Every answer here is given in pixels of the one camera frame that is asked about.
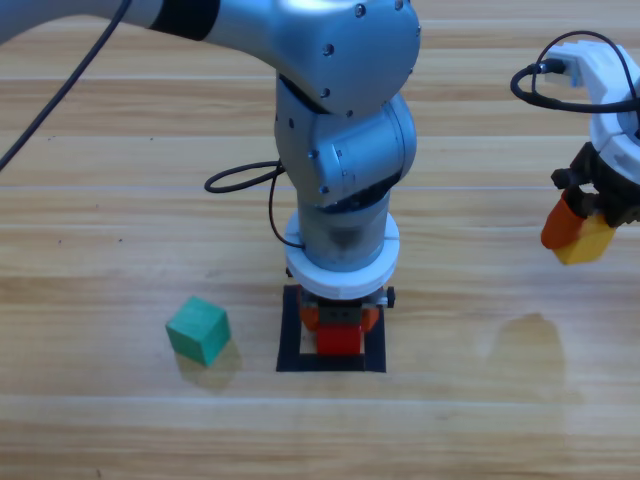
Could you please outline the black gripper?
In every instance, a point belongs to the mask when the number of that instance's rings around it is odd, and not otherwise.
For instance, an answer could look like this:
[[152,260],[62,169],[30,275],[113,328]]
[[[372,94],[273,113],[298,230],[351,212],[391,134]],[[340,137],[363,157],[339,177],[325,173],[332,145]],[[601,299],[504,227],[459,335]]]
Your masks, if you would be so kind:
[[321,325],[348,325],[370,332],[382,318],[383,309],[395,306],[396,291],[389,286],[361,298],[331,300],[312,294],[301,285],[289,285],[285,287],[285,301],[309,331],[316,331]]
[[639,220],[639,184],[606,164],[591,142],[568,168],[556,169],[551,180],[563,193],[541,231],[541,243],[549,250],[575,241],[584,219],[594,213],[603,214],[611,228]]

